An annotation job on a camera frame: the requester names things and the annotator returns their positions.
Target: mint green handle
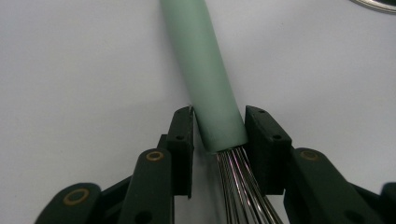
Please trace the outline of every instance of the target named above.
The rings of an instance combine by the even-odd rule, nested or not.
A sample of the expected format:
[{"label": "mint green handle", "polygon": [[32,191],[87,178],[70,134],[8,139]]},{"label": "mint green handle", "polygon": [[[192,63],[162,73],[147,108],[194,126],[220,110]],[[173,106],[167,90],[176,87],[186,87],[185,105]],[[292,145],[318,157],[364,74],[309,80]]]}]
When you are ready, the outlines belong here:
[{"label": "mint green handle", "polygon": [[204,0],[161,0],[206,150],[248,141]]}]

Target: metal wire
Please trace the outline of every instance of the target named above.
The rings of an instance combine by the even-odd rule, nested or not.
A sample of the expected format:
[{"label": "metal wire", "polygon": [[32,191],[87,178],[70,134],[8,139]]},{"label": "metal wire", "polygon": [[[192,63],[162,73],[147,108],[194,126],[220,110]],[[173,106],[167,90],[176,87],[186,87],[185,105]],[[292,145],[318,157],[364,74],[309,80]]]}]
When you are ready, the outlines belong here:
[{"label": "metal wire", "polygon": [[262,197],[242,147],[217,154],[227,223],[282,224],[275,209]]}]

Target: white table surface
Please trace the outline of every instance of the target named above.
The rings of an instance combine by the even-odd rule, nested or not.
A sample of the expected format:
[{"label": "white table surface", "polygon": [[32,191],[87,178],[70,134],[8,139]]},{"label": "white table surface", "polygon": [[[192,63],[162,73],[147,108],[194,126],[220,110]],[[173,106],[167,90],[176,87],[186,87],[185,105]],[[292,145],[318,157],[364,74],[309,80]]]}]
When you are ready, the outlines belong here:
[{"label": "white table surface", "polygon": [[[269,111],[295,147],[375,193],[396,180],[395,15],[347,0],[207,4],[243,115]],[[131,175],[189,103],[158,0],[0,1],[0,223],[33,223],[69,185]],[[195,136],[176,223],[224,223]]]}]

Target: stainless steel wire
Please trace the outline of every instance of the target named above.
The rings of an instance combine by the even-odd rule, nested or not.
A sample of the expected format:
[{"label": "stainless steel wire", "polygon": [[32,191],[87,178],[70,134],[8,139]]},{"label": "stainless steel wire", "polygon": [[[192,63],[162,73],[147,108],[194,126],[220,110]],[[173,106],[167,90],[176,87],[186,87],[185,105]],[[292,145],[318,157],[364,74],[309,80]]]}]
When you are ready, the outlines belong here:
[{"label": "stainless steel wire", "polygon": [[242,147],[217,154],[227,223],[281,224],[274,207],[262,197]]}]

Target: whisk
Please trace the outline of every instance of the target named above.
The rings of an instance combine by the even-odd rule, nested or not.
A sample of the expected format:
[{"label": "whisk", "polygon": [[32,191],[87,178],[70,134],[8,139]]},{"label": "whisk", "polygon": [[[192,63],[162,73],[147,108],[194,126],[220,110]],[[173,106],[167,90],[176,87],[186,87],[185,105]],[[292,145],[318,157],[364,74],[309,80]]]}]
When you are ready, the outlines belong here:
[{"label": "whisk", "polygon": [[216,154],[228,223],[282,223],[250,171],[248,142],[204,0],[161,0],[205,149]]}]

